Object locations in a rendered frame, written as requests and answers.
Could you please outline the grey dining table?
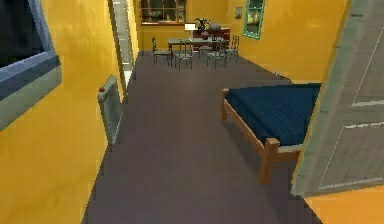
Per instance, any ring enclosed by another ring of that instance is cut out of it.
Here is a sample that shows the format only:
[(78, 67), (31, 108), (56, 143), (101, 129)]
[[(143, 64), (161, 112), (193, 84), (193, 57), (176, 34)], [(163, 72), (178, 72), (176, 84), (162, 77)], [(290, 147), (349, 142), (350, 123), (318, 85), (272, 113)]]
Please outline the grey dining table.
[[(168, 39), (167, 40), (167, 44), (168, 44), (168, 48), (169, 48), (169, 51), (171, 52), (171, 60), (173, 61), (173, 65), (175, 66), (175, 63), (174, 63), (174, 58), (173, 58), (173, 55), (178, 51), (178, 48), (179, 48), (179, 46), (178, 46), (178, 44), (179, 44), (179, 41), (180, 40), (187, 40), (187, 39), (189, 39), (189, 40), (191, 40), (192, 41), (192, 45), (193, 45), (193, 43), (199, 43), (201, 40), (202, 41), (205, 41), (205, 40), (203, 40), (203, 39), (194, 39), (194, 38), (171, 38), (171, 39)], [(222, 39), (222, 38), (216, 38), (216, 39), (214, 39), (213, 37), (212, 37), (212, 39), (211, 39), (211, 43), (212, 44), (215, 44), (215, 47), (212, 47), (212, 50), (211, 51), (215, 51), (216, 50), (216, 42), (217, 41), (220, 41), (220, 40), (223, 40), (224, 42), (225, 42), (225, 44), (226, 44), (226, 41), (224, 40), (224, 39)]]

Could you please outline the blue bed with wooden frame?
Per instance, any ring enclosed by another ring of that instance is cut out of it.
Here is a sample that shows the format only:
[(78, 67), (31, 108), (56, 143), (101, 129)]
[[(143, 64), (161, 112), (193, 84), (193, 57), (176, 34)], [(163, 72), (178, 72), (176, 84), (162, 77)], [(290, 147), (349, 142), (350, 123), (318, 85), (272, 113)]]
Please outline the blue bed with wooden frame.
[(320, 89), (306, 83), (221, 90), (221, 118), (232, 118), (260, 156), (261, 183), (271, 181), (274, 163), (299, 157)]

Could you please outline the blue framed window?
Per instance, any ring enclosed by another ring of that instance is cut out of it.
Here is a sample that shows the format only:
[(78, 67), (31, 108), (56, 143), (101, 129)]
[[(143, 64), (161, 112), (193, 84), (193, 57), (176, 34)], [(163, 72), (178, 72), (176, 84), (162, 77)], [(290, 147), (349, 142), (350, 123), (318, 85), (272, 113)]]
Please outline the blue framed window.
[(61, 82), (41, 0), (0, 0), (0, 131)]

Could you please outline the grey metal chair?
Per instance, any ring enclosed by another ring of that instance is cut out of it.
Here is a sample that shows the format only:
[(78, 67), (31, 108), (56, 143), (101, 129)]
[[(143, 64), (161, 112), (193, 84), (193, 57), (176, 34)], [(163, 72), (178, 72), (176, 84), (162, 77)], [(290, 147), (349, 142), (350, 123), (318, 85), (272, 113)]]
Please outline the grey metal chair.
[(226, 53), (229, 56), (235, 55), (237, 58), (239, 57), (238, 49), (239, 49), (239, 42), (240, 42), (240, 37), (238, 35), (233, 35), (232, 36), (232, 41), (230, 46), (226, 49)]
[(210, 61), (214, 62), (214, 67), (217, 67), (217, 62), (223, 60), (223, 66), (227, 64), (226, 45), (223, 40), (216, 42), (216, 50), (207, 53), (206, 65), (209, 65)]
[(186, 65), (193, 65), (193, 45), (192, 41), (180, 40), (178, 44), (178, 51), (173, 55), (175, 66), (181, 69), (181, 62), (184, 61)]
[(158, 57), (159, 56), (165, 56), (167, 64), (170, 64), (171, 52), (169, 50), (159, 50), (157, 48), (157, 42), (156, 42), (156, 38), (155, 37), (153, 37), (151, 39), (151, 41), (152, 41), (153, 64), (156, 65), (158, 63)]

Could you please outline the brown framed window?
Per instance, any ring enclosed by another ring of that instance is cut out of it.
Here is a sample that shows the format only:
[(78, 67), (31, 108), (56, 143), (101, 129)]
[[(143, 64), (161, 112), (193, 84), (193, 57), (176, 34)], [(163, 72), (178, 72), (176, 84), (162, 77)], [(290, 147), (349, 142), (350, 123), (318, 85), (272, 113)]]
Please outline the brown framed window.
[(187, 0), (140, 0), (142, 24), (184, 24)]

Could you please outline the red wooden sideboard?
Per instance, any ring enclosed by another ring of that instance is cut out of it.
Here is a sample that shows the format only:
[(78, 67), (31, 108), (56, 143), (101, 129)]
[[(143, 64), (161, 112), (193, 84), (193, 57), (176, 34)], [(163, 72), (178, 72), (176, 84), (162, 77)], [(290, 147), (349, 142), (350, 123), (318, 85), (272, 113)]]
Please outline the red wooden sideboard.
[(229, 46), (230, 41), (230, 29), (229, 28), (221, 28), (220, 30), (207, 30), (206, 35), (208, 37), (207, 40), (202, 41), (201, 32), (198, 30), (195, 30), (193, 32), (193, 38), (194, 39), (200, 39), (201, 41), (199, 43), (193, 43), (193, 50), (198, 51), (200, 47), (208, 46), (208, 47), (215, 47), (215, 44), (211, 43), (211, 39), (213, 36), (216, 36), (217, 38), (222, 38), (226, 41), (226, 46)]

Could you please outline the grey wall radiator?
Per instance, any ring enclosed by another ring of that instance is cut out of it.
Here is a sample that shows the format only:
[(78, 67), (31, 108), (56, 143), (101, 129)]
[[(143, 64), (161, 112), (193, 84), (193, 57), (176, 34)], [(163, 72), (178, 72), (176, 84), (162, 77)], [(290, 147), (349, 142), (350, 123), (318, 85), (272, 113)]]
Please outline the grey wall radiator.
[(123, 115), (117, 78), (114, 75), (110, 75), (101, 87), (103, 87), (105, 91), (99, 92), (98, 90), (97, 100), (108, 143), (115, 145)]

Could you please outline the grey open room door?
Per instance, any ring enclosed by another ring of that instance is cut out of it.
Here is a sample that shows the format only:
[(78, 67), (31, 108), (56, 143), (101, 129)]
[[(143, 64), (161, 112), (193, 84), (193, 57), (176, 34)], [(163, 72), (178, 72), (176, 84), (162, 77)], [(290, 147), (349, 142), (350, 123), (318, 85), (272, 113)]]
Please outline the grey open room door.
[(133, 53), (128, 21), (128, 0), (112, 0), (112, 2), (123, 70), (131, 71), (133, 68)]

